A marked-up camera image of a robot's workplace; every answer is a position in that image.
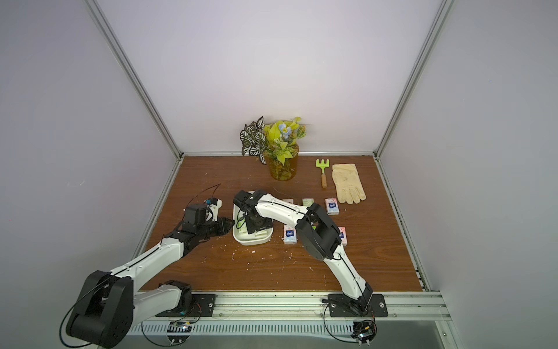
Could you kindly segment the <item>white storage box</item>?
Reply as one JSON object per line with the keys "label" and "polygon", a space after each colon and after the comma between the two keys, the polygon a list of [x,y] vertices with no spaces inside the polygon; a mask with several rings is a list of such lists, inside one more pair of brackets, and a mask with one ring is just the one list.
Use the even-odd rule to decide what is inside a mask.
{"label": "white storage box", "polygon": [[265,244],[273,235],[273,220],[261,216],[256,210],[262,196],[260,190],[240,190],[233,199],[233,238],[244,246]]}

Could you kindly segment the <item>green tissue pack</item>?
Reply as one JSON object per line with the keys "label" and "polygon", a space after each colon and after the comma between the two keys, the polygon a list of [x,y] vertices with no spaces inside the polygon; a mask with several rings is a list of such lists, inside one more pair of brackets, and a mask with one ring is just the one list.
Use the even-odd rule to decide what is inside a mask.
{"label": "green tissue pack", "polygon": [[315,201],[314,201],[314,199],[312,199],[312,198],[303,198],[303,199],[302,199],[302,205],[303,205],[303,206],[310,207],[310,206],[311,206],[312,204],[314,204],[314,203],[315,203]]}

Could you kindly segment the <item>pink blue tissue pack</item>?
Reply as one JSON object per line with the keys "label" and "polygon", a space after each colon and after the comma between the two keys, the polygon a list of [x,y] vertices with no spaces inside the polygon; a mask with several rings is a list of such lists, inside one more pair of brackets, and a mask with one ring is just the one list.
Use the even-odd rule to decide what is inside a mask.
{"label": "pink blue tissue pack", "polygon": [[340,213],[339,203],[335,198],[325,199],[325,208],[328,215],[338,215]]}

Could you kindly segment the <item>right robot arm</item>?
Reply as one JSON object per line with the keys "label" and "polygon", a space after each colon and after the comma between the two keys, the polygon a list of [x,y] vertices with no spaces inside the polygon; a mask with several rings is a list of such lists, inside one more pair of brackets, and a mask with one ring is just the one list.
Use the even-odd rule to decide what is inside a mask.
{"label": "right robot arm", "polygon": [[339,236],[340,229],[322,206],[290,204],[264,190],[252,193],[241,190],[233,203],[250,234],[269,228],[273,221],[294,228],[308,254],[327,264],[337,278],[343,292],[340,305],[358,316],[371,312],[373,289],[350,262]]}

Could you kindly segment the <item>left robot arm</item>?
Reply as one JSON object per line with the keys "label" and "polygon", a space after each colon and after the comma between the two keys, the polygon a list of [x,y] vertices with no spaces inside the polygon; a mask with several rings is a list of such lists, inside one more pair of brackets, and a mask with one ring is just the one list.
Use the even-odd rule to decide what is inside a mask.
{"label": "left robot arm", "polygon": [[166,311],[187,316],[197,311],[189,284],[169,281],[149,292],[141,288],[200,243],[231,230],[233,220],[218,215],[221,206],[217,198],[188,206],[176,228],[154,247],[113,270],[87,276],[60,324],[59,336],[83,340],[84,346],[113,348],[132,327],[153,316]]}

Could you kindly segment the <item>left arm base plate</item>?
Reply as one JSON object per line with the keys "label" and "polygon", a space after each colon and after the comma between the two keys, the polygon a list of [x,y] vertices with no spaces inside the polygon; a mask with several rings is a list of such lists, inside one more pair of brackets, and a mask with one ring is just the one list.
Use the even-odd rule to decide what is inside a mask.
{"label": "left arm base plate", "polygon": [[178,305],[171,310],[163,311],[156,315],[157,318],[210,318],[213,316],[216,305],[216,294],[212,293],[195,293],[192,294],[190,305]]}

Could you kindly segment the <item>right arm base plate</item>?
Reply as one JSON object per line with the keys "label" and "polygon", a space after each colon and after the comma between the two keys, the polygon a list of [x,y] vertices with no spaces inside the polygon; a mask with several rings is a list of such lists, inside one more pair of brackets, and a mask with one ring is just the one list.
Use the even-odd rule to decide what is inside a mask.
{"label": "right arm base plate", "polygon": [[329,315],[333,318],[387,318],[389,312],[382,294],[373,294],[367,305],[361,308],[357,300],[353,300],[342,293],[332,293],[323,300],[329,305]]}

